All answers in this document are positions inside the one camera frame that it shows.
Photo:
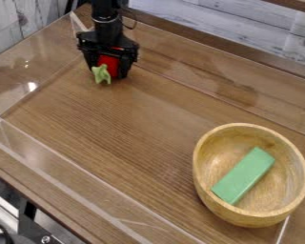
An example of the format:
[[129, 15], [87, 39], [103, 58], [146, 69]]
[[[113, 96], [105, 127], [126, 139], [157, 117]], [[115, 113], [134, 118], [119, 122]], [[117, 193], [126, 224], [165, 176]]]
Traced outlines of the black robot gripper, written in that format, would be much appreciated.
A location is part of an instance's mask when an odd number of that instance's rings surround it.
[[94, 23], [94, 29], [77, 33], [77, 48], [82, 51], [87, 67], [97, 65], [102, 54], [119, 58], [118, 77], [126, 78], [130, 62], [137, 61], [138, 44], [123, 35], [123, 25], [113, 23]]

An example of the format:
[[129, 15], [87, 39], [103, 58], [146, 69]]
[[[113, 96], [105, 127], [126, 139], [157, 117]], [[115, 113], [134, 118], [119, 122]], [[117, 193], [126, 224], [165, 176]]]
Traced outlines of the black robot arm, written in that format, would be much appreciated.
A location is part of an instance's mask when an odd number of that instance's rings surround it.
[[77, 48], [97, 84], [126, 78], [138, 58], [139, 45], [123, 34], [121, 7], [121, 0], [91, 0], [94, 29], [75, 34]]

